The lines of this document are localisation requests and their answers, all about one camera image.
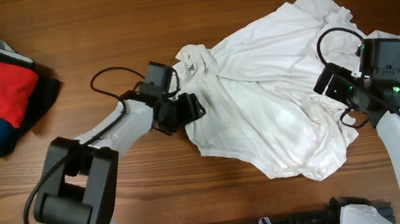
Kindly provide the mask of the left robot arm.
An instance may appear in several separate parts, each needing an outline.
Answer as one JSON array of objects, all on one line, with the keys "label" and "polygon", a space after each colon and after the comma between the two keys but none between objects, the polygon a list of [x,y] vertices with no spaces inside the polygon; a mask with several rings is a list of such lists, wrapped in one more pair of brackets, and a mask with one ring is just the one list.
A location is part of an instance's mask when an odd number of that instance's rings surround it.
[{"label": "left robot arm", "polygon": [[33,207],[42,224],[117,224],[119,159],[141,136],[157,127],[174,134],[206,114],[195,94],[127,91],[115,111],[75,140],[58,137],[48,148]]}]

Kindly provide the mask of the white t-shirt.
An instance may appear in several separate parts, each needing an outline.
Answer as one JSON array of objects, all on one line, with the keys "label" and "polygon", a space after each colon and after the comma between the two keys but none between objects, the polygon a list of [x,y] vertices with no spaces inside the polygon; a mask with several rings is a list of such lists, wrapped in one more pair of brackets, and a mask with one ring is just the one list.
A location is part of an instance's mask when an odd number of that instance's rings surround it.
[{"label": "white t-shirt", "polygon": [[357,70],[363,36],[333,0],[296,0],[212,48],[187,45],[175,70],[206,114],[185,128],[202,156],[236,158],[267,178],[322,181],[358,133],[342,103],[314,92],[327,62]]}]

